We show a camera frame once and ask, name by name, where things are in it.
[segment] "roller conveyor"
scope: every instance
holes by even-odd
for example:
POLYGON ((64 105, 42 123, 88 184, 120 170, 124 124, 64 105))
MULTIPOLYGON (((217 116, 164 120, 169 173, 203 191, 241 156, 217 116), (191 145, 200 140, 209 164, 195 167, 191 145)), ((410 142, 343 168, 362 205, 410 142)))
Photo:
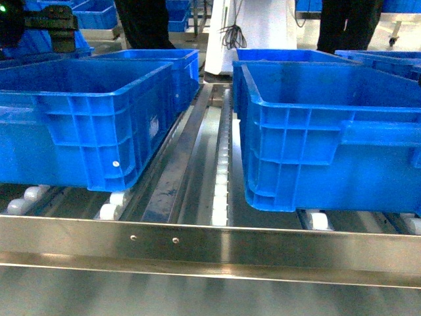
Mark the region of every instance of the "roller conveyor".
MULTIPOLYGON (((205 84, 192 105, 129 192, 48 188, 4 212, 0 265, 421 288, 420 219, 254 210, 230 89, 205 84)), ((1 208, 28 187, 0 186, 1 208)))

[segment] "metal cart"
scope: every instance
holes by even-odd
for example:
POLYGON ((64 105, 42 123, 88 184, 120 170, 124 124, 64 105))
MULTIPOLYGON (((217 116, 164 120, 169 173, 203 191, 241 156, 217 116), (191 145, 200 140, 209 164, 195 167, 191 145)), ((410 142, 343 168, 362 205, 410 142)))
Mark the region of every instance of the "metal cart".
MULTIPOLYGON (((297 19, 305 20, 320 20, 320 12, 304 12, 297 11, 297 19)), ((401 29, 402 22, 421 22, 421 13, 382 13, 380 21, 383 22, 396 22, 393 33, 389 39, 389 46, 393 47, 396 44, 399 36, 399 30, 401 29)))

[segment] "floor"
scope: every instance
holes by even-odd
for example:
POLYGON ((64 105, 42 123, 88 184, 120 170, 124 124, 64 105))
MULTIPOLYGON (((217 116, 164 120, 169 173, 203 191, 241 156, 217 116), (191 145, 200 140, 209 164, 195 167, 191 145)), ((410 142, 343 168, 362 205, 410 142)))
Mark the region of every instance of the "floor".
MULTIPOLYGON (((392 23, 381 23, 371 49, 389 49, 392 23)), ((404 24, 395 50, 421 50, 421 28, 404 24)), ((299 30, 299 48, 314 49, 318 22, 307 21, 299 30)), ((178 47, 189 44, 179 40, 178 47)), ((201 60, 205 45, 201 44, 201 60)), ((205 165, 206 152, 215 149, 218 109, 208 112, 204 146, 198 149, 205 165)), ((197 203, 206 203, 197 194, 197 203)), ((250 213, 238 225, 252 225, 250 213)), ((204 215, 186 217, 205 223, 204 215)), ((271 226, 274 219, 259 219, 271 226)), ((132 275, 0 267, 0 315, 419 315, 421 291, 364 288, 323 284, 298 284, 248 280, 218 280, 176 276, 132 275)))

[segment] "cart wheel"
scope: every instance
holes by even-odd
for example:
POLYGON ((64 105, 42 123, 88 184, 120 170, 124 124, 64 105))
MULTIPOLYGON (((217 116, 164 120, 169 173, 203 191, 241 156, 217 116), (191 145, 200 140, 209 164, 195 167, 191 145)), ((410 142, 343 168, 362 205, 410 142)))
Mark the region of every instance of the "cart wheel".
POLYGON ((311 229, 329 230, 329 221, 325 213, 307 213, 311 229))
POLYGON ((393 47, 396 44, 397 38, 391 38, 389 39, 389 46, 393 47))
POLYGON ((411 234, 421 235, 421 219, 406 219, 405 223, 411 234))

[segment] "steel conveyor frame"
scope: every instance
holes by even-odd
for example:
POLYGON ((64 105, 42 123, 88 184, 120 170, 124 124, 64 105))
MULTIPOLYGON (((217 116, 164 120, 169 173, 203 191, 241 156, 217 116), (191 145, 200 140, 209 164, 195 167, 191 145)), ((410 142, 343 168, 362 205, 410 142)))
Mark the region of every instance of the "steel conveyor frame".
MULTIPOLYGON (((179 137, 169 133, 168 159, 154 158, 150 168, 165 166, 149 202, 141 207, 135 193, 126 211, 155 223, 128 221, 127 213, 124 221, 2 215, 0 265, 421 288, 421 236, 176 224, 215 88, 205 84, 179 137)), ((231 115, 229 97, 221 113, 231 115)), ((151 170, 135 191, 152 185, 151 170)))

